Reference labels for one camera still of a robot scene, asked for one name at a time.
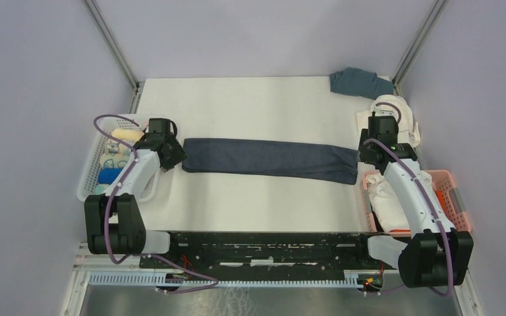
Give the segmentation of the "white plastic basket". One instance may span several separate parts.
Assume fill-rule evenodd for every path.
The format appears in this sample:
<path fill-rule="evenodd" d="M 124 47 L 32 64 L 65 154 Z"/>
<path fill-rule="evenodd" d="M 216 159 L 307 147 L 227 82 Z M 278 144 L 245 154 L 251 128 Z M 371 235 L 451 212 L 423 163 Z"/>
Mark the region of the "white plastic basket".
<path fill-rule="evenodd" d="M 108 134 L 117 128 L 142 130 L 144 126 L 148 125 L 149 119 L 152 118 L 152 115 L 149 114 L 122 114 L 122 116 L 126 117 L 126 119 L 114 117 L 101 118 L 98 120 L 98 126 Z M 90 146 L 78 184 L 77 197 L 80 201 L 85 201 L 89 195 L 94 194 L 94 189 L 98 185 L 98 176 L 102 170 L 100 159 L 101 156 L 106 153 L 106 143 L 108 139 L 108 137 L 104 136 L 99 131 L 97 131 L 94 136 L 94 141 Z M 157 172 L 150 177 L 142 195 L 137 201 L 147 202 L 154 197 L 160 174 L 161 171 L 158 169 Z"/>

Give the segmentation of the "dark blue towel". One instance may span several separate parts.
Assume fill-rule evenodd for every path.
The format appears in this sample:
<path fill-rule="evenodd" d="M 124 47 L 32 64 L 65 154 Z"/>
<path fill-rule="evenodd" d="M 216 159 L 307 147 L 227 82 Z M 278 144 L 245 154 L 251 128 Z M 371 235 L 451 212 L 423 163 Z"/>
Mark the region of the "dark blue towel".
<path fill-rule="evenodd" d="M 358 152 L 325 144 L 229 138 L 187 138 L 182 169 L 323 180 L 354 185 Z"/>

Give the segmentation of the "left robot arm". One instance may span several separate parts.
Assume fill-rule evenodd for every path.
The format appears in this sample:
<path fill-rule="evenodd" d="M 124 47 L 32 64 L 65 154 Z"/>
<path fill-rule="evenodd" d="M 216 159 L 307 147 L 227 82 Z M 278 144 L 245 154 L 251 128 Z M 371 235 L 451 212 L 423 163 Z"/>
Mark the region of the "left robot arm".
<path fill-rule="evenodd" d="M 174 169 L 187 154 L 172 120 L 151 118 L 139 129 L 144 135 L 128 147 L 132 155 L 126 166 L 102 194 L 84 201 L 88 249 L 110 257 L 155 254 L 159 263 L 171 268 L 179 263 L 181 251 L 171 244 L 170 233 L 145 227 L 138 198 L 151 177 Z"/>

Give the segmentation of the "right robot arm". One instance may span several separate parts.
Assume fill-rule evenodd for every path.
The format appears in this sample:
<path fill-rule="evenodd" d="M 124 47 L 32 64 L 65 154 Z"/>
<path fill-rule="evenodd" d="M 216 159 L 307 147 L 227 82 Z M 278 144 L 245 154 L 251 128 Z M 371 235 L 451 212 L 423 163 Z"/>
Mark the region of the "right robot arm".
<path fill-rule="evenodd" d="M 398 141 L 394 116 L 371 115 L 362 129 L 358 152 L 362 163 L 372 165 L 391 185 L 410 229 L 402 242 L 390 235 L 373 234 L 354 251 L 359 267 L 370 269 L 379 261 L 398 270 L 407 288 L 445 287 L 448 296 L 463 283 L 474 240 L 459 231 L 443 212 L 431 185 L 424 182 L 414 148 Z"/>

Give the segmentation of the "cream white towel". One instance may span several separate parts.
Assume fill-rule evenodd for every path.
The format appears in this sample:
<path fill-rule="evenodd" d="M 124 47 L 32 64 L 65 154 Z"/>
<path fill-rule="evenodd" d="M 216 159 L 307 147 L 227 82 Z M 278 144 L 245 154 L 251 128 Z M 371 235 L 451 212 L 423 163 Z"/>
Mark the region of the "cream white towel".
<path fill-rule="evenodd" d="M 361 134 L 362 129 L 368 128 L 368 118 L 370 110 L 376 107 L 390 107 L 395 109 L 398 113 L 399 125 L 399 143 L 408 143 L 412 147 L 420 145 L 420 131 L 418 123 L 415 121 L 412 109 L 408 106 L 405 99 L 396 95 L 382 95 L 378 97 L 368 109 L 355 113 L 356 126 L 358 133 Z"/>

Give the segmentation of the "patterned rolled towel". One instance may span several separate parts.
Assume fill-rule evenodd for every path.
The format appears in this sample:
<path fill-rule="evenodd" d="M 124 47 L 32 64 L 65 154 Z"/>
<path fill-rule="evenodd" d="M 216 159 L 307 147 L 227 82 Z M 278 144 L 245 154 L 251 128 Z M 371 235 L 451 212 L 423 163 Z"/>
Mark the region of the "patterned rolled towel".
<path fill-rule="evenodd" d="M 99 159 L 99 165 L 102 169 L 123 169 L 129 159 L 129 156 L 120 153 L 104 153 Z"/>
<path fill-rule="evenodd" d="M 107 140 L 104 145 L 104 152 L 111 155 L 119 154 L 128 157 L 131 155 L 132 150 L 129 148 L 129 146 L 118 141 Z"/>

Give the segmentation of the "teal blue towel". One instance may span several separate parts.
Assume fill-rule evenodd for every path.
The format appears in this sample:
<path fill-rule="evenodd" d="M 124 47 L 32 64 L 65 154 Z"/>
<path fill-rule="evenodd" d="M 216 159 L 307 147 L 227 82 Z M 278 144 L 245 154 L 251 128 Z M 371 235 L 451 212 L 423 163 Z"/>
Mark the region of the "teal blue towel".
<path fill-rule="evenodd" d="M 348 67 L 329 75 L 330 91 L 333 93 L 377 99 L 382 95 L 393 95 L 391 81 L 380 78 L 375 72 Z"/>

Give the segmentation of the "blue rolled towel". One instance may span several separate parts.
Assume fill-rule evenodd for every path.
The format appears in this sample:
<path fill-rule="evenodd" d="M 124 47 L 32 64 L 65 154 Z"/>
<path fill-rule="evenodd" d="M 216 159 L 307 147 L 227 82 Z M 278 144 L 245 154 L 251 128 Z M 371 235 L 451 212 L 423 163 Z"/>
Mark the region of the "blue rolled towel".
<path fill-rule="evenodd" d="M 122 169 L 101 169 L 98 173 L 97 183 L 98 184 L 112 184 L 115 179 L 121 174 Z"/>

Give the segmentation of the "pink plastic basket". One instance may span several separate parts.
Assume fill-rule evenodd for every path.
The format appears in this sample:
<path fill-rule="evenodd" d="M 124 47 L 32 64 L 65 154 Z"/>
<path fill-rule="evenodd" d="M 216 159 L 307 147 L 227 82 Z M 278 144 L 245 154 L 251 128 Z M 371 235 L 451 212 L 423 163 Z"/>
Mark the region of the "pink plastic basket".
<path fill-rule="evenodd" d="M 427 170 L 426 175 L 424 176 L 424 182 L 432 186 L 433 190 L 439 190 L 442 192 L 446 204 L 446 210 L 442 211 L 447 218 L 454 224 L 458 231 L 471 231 L 472 225 L 470 223 L 470 219 L 468 218 L 466 207 L 464 206 L 462 200 L 459 197 L 459 190 L 457 188 L 455 179 L 452 174 L 447 170 Z M 360 190 L 362 195 L 362 178 L 360 181 Z M 362 197 L 362 202 L 364 204 L 364 209 L 366 212 L 366 204 L 364 198 Z M 368 228 L 370 232 L 373 231 L 368 224 Z M 408 235 L 393 235 L 394 237 L 409 237 Z"/>

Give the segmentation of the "orange item in basket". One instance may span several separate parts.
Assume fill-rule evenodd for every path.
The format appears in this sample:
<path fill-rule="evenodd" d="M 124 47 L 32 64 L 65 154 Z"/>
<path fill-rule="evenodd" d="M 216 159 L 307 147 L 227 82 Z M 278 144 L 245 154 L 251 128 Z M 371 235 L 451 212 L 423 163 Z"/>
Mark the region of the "orange item in basket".
<path fill-rule="evenodd" d="M 443 196 L 442 192 L 439 190 L 434 190 L 434 192 L 436 194 L 437 200 L 439 201 L 439 204 L 441 205 L 442 211 L 445 211 L 447 208 L 446 208 L 446 204 L 445 204 L 445 200 L 444 200 L 444 196 Z"/>

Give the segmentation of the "white towel in basket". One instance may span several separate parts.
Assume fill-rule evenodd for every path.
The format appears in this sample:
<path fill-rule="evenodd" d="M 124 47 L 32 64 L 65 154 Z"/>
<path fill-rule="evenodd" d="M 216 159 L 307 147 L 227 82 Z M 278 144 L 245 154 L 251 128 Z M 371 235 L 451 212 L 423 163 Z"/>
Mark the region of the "white towel in basket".
<path fill-rule="evenodd" d="M 368 224 L 373 231 L 393 235 L 410 235 L 410 228 L 391 185 L 378 171 L 362 175 L 362 197 L 366 204 Z"/>

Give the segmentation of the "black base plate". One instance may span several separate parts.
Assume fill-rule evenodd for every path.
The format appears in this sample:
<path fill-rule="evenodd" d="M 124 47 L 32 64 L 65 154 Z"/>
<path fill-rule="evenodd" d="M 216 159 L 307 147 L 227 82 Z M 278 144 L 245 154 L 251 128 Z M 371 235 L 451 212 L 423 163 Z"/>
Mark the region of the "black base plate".
<path fill-rule="evenodd" d="M 390 270 L 369 256 L 365 233 L 172 232 L 164 257 L 220 281 L 339 280 Z"/>

